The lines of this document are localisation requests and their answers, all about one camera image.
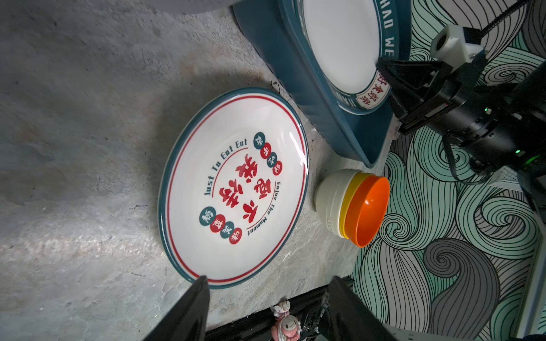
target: plate rim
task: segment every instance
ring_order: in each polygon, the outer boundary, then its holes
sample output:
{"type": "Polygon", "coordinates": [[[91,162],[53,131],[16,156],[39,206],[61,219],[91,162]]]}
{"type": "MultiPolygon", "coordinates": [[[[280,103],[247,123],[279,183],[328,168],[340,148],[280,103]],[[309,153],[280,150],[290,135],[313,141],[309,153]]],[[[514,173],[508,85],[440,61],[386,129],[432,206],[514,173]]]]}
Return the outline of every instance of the plate rim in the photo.
{"type": "Polygon", "coordinates": [[[271,256],[270,259],[267,262],[265,262],[263,265],[261,265],[256,271],[254,271],[252,274],[250,274],[249,276],[247,276],[247,277],[245,277],[243,279],[236,280],[235,282],[231,282],[231,283],[228,283],[228,284],[221,284],[221,285],[217,285],[217,284],[214,284],[214,283],[209,283],[209,287],[212,288],[212,289],[230,288],[232,286],[236,286],[238,284],[241,284],[241,283],[249,280],[250,278],[254,277],[256,274],[258,274],[260,271],[262,271],[267,265],[269,265],[269,263],[275,257],[277,257],[277,254],[282,250],[282,248],[284,247],[284,244],[286,244],[286,242],[290,238],[290,235],[292,234],[292,231],[294,230],[294,227],[296,226],[296,223],[298,222],[298,219],[300,217],[300,214],[301,214],[301,211],[303,209],[304,202],[305,202],[305,197],[306,197],[306,194],[307,194],[307,186],[308,186],[308,181],[309,181],[309,149],[308,149],[307,136],[305,134],[305,129],[303,127],[303,124],[301,123],[301,120],[300,120],[298,114],[295,112],[294,108],[284,98],[282,98],[280,95],[278,95],[277,93],[275,93],[273,91],[267,90],[267,89],[258,88],[258,87],[245,87],[245,88],[240,88],[240,89],[228,91],[228,92],[214,98],[213,100],[211,100],[207,104],[205,104],[188,121],[188,123],[186,124],[184,129],[182,129],[182,132],[180,133],[180,135],[176,139],[176,142],[173,144],[173,147],[172,147],[172,149],[171,149],[171,151],[169,153],[167,161],[165,162],[165,167],[163,168],[163,174],[161,176],[161,182],[160,182],[160,185],[159,185],[159,194],[158,194],[158,199],[157,199],[157,218],[158,218],[159,235],[161,236],[161,241],[163,243],[163,248],[165,249],[165,253],[167,255],[167,258],[169,259],[172,266],[176,269],[176,271],[185,280],[189,281],[190,283],[194,283],[196,281],[188,273],[186,273],[186,271],[184,271],[184,269],[174,259],[173,251],[171,250],[169,242],[168,242],[167,237],[165,235],[167,233],[167,228],[168,228],[167,221],[166,221],[166,205],[167,205],[168,188],[169,188],[169,183],[170,183],[170,178],[171,178],[170,176],[171,176],[171,174],[173,172],[174,164],[176,162],[177,156],[180,153],[181,148],[184,146],[185,142],[187,141],[189,136],[191,136],[192,132],[194,132],[195,128],[199,125],[199,123],[202,121],[202,119],[208,113],[210,113],[214,108],[219,106],[221,103],[230,101],[230,100],[232,100],[232,99],[234,99],[236,97],[240,97],[240,96],[243,96],[243,95],[249,95],[249,94],[263,94],[263,95],[268,95],[270,97],[273,97],[274,99],[276,99],[277,101],[282,103],[290,111],[290,113],[294,117],[296,126],[301,130],[302,139],[303,139],[303,143],[304,143],[304,152],[305,152],[305,156],[306,156],[306,164],[304,165],[304,168],[305,168],[304,169],[304,179],[305,179],[304,190],[303,190],[303,194],[301,196],[301,201],[300,201],[299,207],[296,209],[297,213],[295,214],[295,219],[292,222],[292,225],[289,227],[289,231],[288,231],[288,234],[286,235],[286,238],[284,239],[282,244],[279,246],[279,248],[275,252],[275,254],[273,256],[271,256]]]}
{"type": "MultiPolygon", "coordinates": [[[[314,57],[314,52],[313,52],[313,48],[311,47],[311,42],[309,41],[308,37],[307,37],[307,27],[305,25],[305,14],[304,14],[304,11],[303,11],[303,2],[304,0],[289,0],[291,3],[292,3],[292,8],[294,10],[294,14],[296,16],[296,18],[298,19],[298,22],[300,23],[300,29],[301,29],[301,32],[302,32],[302,36],[304,37],[304,40],[305,40],[305,43],[307,44],[307,48],[309,50],[309,52],[311,53],[311,55],[313,55],[314,57]]],[[[370,0],[370,1],[373,1],[374,3],[374,7],[375,7],[375,10],[376,10],[376,17],[377,17],[377,22],[378,22],[378,26],[379,26],[379,44],[380,44],[380,49],[379,49],[379,57],[381,57],[381,54],[382,54],[382,49],[384,48],[384,46],[382,46],[382,41],[383,41],[383,34],[385,33],[384,31],[386,30],[385,27],[383,27],[381,25],[381,23],[383,22],[383,20],[381,19],[381,15],[380,15],[380,8],[379,8],[379,2],[381,0],[370,0]]],[[[398,27],[399,26],[399,18],[398,18],[398,8],[397,8],[397,3],[399,0],[392,0],[393,1],[393,9],[392,9],[392,14],[394,15],[393,18],[394,18],[394,21],[396,23],[396,26],[398,27]]],[[[392,56],[392,58],[398,58],[399,54],[400,54],[400,44],[401,44],[401,41],[400,41],[400,34],[399,34],[399,30],[396,29],[396,48],[395,48],[395,55],[392,56]]],[[[385,94],[385,97],[383,99],[383,101],[381,103],[379,103],[379,105],[371,108],[371,109],[366,109],[364,107],[350,107],[349,105],[345,104],[343,102],[342,99],[338,98],[338,96],[336,95],[336,93],[341,96],[341,97],[344,97],[344,98],[351,98],[353,99],[352,97],[356,97],[358,94],[362,94],[362,92],[364,90],[366,90],[366,88],[364,88],[363,90],[361,90],[360,92],[358,93],[348,93],[348,92],[345,92],[341,89],[339,89],[338,87],[336,87],[329,79],[328,77],[326,77],[326,75],[324,74],[324,72],[322,71],[322,68],[320,67],[320,65],[318,64],[318,61],[316,62],[319,69],[320,69],[320,72],[323,74],[324,76],[324,79],[326,81],[326,84],[328,85],[328,87],[330,88],[329,90],[332,92],[332,94],[334,95],[335,99],[336,99],[336,102],[337,102],[337,105],[338,107],[347,112],[347,113],[351,113],[353,115],[357,115],[357,116],[365,116],[365,115],[368,115],[368,114],[371,114],[373,112],[375,112],[377,109],[379,109],[381,106],[383,106],[385,104],[385,102],[387,101],[387,97],[388,97],[388,94],[390,93],[390,88],[388,90],[388,92],[385,94]]]]}

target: white ceramic plate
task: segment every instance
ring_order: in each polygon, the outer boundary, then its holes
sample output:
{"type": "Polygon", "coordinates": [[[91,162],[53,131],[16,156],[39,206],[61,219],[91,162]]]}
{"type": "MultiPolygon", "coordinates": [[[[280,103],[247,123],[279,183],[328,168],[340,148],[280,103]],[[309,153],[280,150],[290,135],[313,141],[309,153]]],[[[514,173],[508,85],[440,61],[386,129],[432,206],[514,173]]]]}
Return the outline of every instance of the white ceramic plate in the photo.
{"type": "Polygon", "coordinates": [[[278,95],[259,88],[215,99],[176,142],[159,193],[165,250],[190,281],[213,288],[264,268],[294,227],[307,188],[301,123],[278,95]]]}
{"type": "Polygon", "coordinates": [[[369,113],[390,86],[376,69],[381,57],[398,58],[395,0],[297,0],[304,35],[340,107],[369,113]]]}

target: gray countertop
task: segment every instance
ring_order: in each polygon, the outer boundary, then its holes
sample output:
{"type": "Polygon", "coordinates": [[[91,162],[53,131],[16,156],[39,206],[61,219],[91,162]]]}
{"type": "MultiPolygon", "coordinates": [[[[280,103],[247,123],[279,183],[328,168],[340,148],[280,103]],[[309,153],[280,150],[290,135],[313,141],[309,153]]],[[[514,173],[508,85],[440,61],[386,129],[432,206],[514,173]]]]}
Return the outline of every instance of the gray countertop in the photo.
{"type": "MultiPolygon", "coordinates": [[[[0,339],[143,338],[189,287],[156,218],[177,136],[226,91],[289,97],[229,9],[172,16],[127,0],[4,2],[0,72],[0,339]]],[[[326,174],[363,164],[298,114],[310,150],[299,221],[259,274],[211,291],[208,328],[353,270],[359,249],[326,230],[312,197],[326,174]]]]}

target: blue tray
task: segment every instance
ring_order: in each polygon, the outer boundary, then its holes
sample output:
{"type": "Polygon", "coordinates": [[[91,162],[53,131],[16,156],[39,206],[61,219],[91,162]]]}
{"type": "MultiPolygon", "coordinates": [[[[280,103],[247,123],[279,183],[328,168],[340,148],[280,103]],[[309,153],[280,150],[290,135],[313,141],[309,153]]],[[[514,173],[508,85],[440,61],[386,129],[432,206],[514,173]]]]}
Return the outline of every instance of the blue tray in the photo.
{"type": "MultiPolygon", "coordinates": [[[[396,0],[396,11],[398,58],[409,59],[410,1],[396,0]]],[[[388,102],[367,115],[354,115],[339,107],[304,37],[292,0],[245,0],[234,4],[233,12],[245,37],[332,149],[372,168],[393,115],[388,102]]]]}

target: red chinese characters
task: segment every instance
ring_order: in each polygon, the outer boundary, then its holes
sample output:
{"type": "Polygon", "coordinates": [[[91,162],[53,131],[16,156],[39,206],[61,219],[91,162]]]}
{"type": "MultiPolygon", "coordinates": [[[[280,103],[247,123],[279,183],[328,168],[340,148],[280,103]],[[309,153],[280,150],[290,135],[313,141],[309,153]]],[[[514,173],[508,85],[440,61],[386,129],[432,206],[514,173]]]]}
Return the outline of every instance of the red chinese characters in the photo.
{"type": "Polygon", "coordinates": [[[375,85],[375,87],[373,87],[373,89],[377,92],[377,93],[380,93],[380,92],[383,92],[383,89],[381,88],[381,85],[375,85]]]}
{"type": "Polygon", "coordinates": [[[256,161],[252,162],[252,158],[249,158],[248,154],[246,154],[245,163],[237,167],[235,170],[239,172],[239,177],[244,176],[246,178],[246,182],[250,182],[258,172],[258,165],[256,164],[256,161]]]}
{"type": "Polygon", "coordinates": [[[242,209],[245,210],[247,214],[245,214],[243,219],[248,218],[248,222],[251,223],[254,221],[254,216],[256,215],[256,211],[258,210],[258,206],[254,207],[254,201],[250,201],[250,205],[243,204],[242,209]]]}
{"type": "Polygon", "coordinates": [[[225,217],[221,214],[217,215],[214,220],[212,221],[212,224],[210,224],[210,230],[214,233],[220,232],[224,228],[225,225],[225,217]]]}
{"type": "Polygon", "coordinates": [[[370,104],[370,99],[366,96],[360,96],[359,99],[361,99],[365,105],[369,105],[370,104]]]}
{"type": "Polygon", "coordinates": [[[269,193],[271,193],[271,181],[268,179],[264,182],[263,179],[259,179],[256,186],[254,186],[256,193],[260,193],[260,199],[265,198],[269,193]]]}
{"type": "Polygon", "coordinates": [[[374,102],[377,100],[377,95],[373,91],[369,92],[368,96],[370,96],[370,99],[373,100],[374,102]]]}
{"type": "Polygon", "coordinates": [[[277,161],[277,164],[275,165],[275,167],[273,167],[273,174],[279,175],[281,172],[282,172],[282,162],[277,161]]]}
{"type": "Polygon", "coordinates": [[[260,150],[260,155],[262,156],[262,159],[267,159],[269,155],[271,155],[271,145],[268,142],[266,142],[264,147],[260,150]]]}
{"type": "Polygon", "coordinates": [[[385,77],[383,77],[382,74],[379,74],[379,78],[377,80],[379,81],[379,83],[387,85],[387,80],[385,79],[385,77]]]}
{"type": "Polygon", "coordinates": [[[225,205],[233,208],[235,207],[235,205],[239,203],[238,202],[239,196],[235,194],[237,193],[243,194],[242,187],[241,185],[237,185],[237,180],[230,180],[228,184],[233,188],[233,191],[229,188],[228,189],[221,188],[220,195],[223,198],[222,202],[225,202],[227,200],[228,202],[226,202],[225,205]]]}
{"type": "Polygon", "coordinates": [[[233,230],[233,234],[230,236],[229,242],[231,244],[237,244],[241,240],[241,236],[242,236],[242,230],[239,228],[236,228],[235,230],[233,230]]]}

